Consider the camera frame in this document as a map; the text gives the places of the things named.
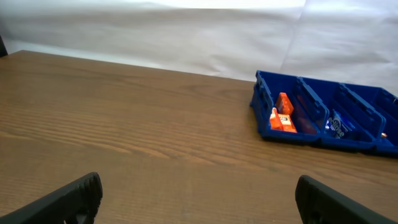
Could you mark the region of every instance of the wooden table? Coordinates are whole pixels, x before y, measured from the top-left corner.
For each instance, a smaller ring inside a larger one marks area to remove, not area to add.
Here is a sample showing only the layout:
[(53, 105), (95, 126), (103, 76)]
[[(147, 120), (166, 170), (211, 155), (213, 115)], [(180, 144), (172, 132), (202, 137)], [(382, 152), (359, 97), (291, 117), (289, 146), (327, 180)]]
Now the wooden table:
[(398, 221), (397, 160), (263, 141), (252, 86), (34, 52), (0, 58), (0, 215), (97, 171), (96, 223), (301, 223), (294, 190), (308, 174)]

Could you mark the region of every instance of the white backdrop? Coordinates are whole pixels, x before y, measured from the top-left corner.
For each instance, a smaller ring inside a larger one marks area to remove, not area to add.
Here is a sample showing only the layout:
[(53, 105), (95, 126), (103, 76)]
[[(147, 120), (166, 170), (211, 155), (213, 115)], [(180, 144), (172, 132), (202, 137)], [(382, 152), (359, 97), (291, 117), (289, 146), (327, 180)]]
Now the white backdrop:
[(397, 25), (396, 0), (0, 0), (9, 53), (242, 80), (260, 69), (396, 95)]

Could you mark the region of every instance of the blue plastic bin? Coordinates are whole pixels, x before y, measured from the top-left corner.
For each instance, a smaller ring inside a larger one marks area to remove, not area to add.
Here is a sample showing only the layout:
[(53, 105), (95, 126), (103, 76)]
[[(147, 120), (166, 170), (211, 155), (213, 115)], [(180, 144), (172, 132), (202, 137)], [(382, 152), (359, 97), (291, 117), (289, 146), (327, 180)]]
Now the blue plastic bin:
[[(386, 90), (263, 71), (257, 71), (256, 78), (251, 106), (263, 138), (398, 156), (398, 99)], [(269, 118), (280, 92), (293, 104), (290, 117), (297, 133), (271, 129)], [(333, 110), (354, 124), (357, 134), (352, 139), (327, 133)]]
[(382, 132), (387, 134), (387, 138), (378, 136), (376, 152), (398, 155), (398, 98), (379, 87), (352, 84), (346, 86), (369, 102), (386, 119)]

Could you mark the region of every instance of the blue bin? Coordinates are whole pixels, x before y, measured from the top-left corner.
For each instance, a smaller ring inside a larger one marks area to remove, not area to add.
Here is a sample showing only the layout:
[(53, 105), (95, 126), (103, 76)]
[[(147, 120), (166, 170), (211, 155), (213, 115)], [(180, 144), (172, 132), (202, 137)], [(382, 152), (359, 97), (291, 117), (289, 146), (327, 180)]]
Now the blue bin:
[[(386, 90), (263, 71), (257, 71), (256, 78), (251, 106), (263, 138), (398, 156), (398, 99)], [(269, 118), (280, 92), (293, 104), (290, 117), (297, 133), (271, 129)], [(326, 121), (333, 110), (354, 124), (355, 138), (327, 133)]]
[(346, 86), (370, 103), (386, 119), (382, 132), (387, 134), (387, 138), (378, 136), (376, 152), (398, 155), (398, 98), (379, 87), (352, 84)]

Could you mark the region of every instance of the table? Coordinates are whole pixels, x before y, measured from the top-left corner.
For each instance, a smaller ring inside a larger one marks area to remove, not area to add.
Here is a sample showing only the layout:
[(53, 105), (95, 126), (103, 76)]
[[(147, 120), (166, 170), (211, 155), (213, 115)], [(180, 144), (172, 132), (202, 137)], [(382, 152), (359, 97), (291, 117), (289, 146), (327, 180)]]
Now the table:
[(398, 221), (397, 160), (262, 140), (252, 86), (35, 52), (0, 58), (0, 215), (96, 171), (96, 223), (301, 223), (294, 190), (308, 174)]

